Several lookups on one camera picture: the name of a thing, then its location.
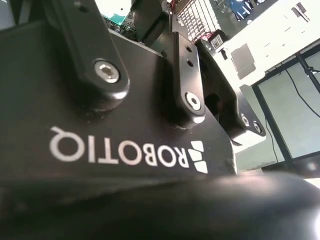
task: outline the white wall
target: white wall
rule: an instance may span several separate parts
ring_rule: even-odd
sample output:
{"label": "white wall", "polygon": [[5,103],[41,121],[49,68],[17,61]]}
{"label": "white wall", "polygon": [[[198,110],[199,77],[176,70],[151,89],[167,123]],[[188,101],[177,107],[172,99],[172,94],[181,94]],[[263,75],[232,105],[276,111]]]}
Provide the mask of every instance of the white wall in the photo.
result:
{"label": "white wall", "polygon": [[[320,70],[320,53],[306,61],[311,67]],[[301,95],[320,114],[320,94],[303,68],[298,64],[288,71]],[[265,116],[252,88],[243,86],[241,89],[263,126],[266,127]],[[281,75],[262,83],[260,89],[292,156],[296,158],[320,151],[320,118],[314,115],[298,97],[288,74],[282,72]],[[277,142],[274,141],[274,144],[279,162],[284,161]],[[268,132],[265,142],[238,153],[236,157],[240,171],[257,169],[277,162]]]}

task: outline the robotiq logo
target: robotiq logo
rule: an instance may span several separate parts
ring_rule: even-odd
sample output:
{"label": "robotiq logo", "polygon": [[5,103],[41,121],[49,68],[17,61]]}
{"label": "robotiq logo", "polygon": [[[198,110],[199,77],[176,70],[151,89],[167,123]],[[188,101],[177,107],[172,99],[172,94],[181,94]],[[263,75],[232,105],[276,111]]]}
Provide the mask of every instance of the robotiq logo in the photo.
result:
{"label": "robotiq logo", "polygon": [[[110,138],[104,138],[105,153],[103,157],[96,156],[96,138],[95,136],[88,136],[87,146],[85,141],[73,132],[63,131],[59,127],[52,127],[51,131],[57,133],[50,142],[50,151],[52,155],[61,162],[73,163],[80,160],[86,149],[88,151],[88,162],[90,164],[108,164],[119,165],[120,161],[129,166],[137,166],[144,161],[150,167],[158,167],[159,164],[166,168],[173,168],[176,165],[180,165],[182,168],[189,169],[189,161],[186,150],[184,148],[169,147],[162,145],[156,149],[154,144],[146,143],[140,147],[134,141],[123,141],[118,146],[119,159],[112,156],[111,140]],[[72,155],[66,155],[60,151],[59,144],[61,140],[71,139],[77,144],[77,150]],[[204,150],[204,144],[202,141],[192,141],[191,145],[193,149],[188,149],[188,153],[194,163],[195,169],[203,174],[208,174],[207,163],[203,161],[202,153]],[[125,148],[132,147],[136,152],[135,159],[129,159],[126,156]]]}

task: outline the black bracket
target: black bracket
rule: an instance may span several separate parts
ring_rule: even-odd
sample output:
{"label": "black bracket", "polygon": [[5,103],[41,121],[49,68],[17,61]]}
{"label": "black bracket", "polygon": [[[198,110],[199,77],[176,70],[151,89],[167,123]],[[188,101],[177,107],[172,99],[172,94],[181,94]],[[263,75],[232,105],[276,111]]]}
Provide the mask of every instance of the black bracket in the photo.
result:
{"label": "black bracket", "polygon": [[95,1],[43,2],[48,21],[62,34],[75,68],[71,91],[91,110],[116,108],[129,93],[130,79]]}
{"label": "black bracket", "polygon": [[141,41],[167,59],[171,120],[182,129],[192,129],[205,120],[206,105],[198,50],[187,39],[187,26],[170,13],[165,0],[138,0],[133,12]]}
{"label": "black bracket", "polygon": [[217,118],[233,143],[248,146],[262,142],[266,131],[241,92],[236,80],[228,80],[214,60],[215,51],[199,40],[199,51],[204,85],[205,104]]}

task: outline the black cable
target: black cable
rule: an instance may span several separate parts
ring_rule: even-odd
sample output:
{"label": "black cable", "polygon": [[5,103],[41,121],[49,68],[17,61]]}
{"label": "black cable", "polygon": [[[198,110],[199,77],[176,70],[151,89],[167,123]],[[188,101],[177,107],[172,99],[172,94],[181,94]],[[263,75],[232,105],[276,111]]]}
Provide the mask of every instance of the black cable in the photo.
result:
{"label": "black cable", "polygon": [[265,117],[265,127],[266,129],[268,130],[269,134],[270,134],[270,137],[271,137],[271,141],[272,141],[272,149],[273,149],[273,153],[275,155],[275,158],[276,158],[276,162],[279,163],[279,159],[278,159],[278,156],[277,156],[277,153],[276,153],[276,149],[275,149],[275,141],[274,141],[274,137],[272,136],[270,130],[269,130],[269,127],[268,127],[268,121],[267,121],[267,118]]}
{"label": "black cable", "polygon": [[295,91],[296,91],[296,93],[298,94],[298,96],[299,96],[299,97],[301,98],[301,100],[305,103],[305,105],[306,105],[318,118],[320,118],[320,115],[319,115],[315,110],[313,110],[313,108],[312,108],[312,107],[306,102],[306,100],[301,96],[301,94],[300,94],[300,92],[299,92],[299,90],[298,90],[298,88],[297,88],[297,85],[296,85],[294,79],[292,78],[292,76],[290,75],[290,73],[288,72],[288,70],[286,69],[285,71],[286,71],[286,73],[289,75],[289,78],[291,79],[291,81],[292,81],[292,83],[293,83],[293,85],[294,85]]}

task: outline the metal bolt head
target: metal bolt head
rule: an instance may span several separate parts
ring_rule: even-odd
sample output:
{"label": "metal bolt head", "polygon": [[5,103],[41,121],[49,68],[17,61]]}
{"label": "metal bolt head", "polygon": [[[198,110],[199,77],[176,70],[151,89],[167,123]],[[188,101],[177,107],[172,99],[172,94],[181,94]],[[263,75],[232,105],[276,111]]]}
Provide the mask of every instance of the metal bolt head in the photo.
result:
{"label": "metal bolt head", "polygon": [[241,119],[242,119],[242,122],[245,124],[245,126],[250,127],[250,122],[244,114],[241,114]]}
{"label": "metal bolt head", "polygon": [[181,20],[181,18],[177,17],[176,21],[178,22],[178,24],[180,24],[182,27],[185,26],[185,23]]}
{"label": "metal bolt head", "polygon": [[115,84],[120,79],[120,73],[115,66],[106,61],[97,61],[94,65],[96,74],[108,84]]}
{"label": "metal bolt head", "polygon": [[255,130],[257,130],[258,133],[262,134],[262,129],[256,121],[253,122],[253,126],[254,126]]}
{"label": "metal bolt head", "polygon": [[199,98],[192,92],[187,92],[185,95],[187,103],[192,107],[193,110],[200,111],[201,102]]}

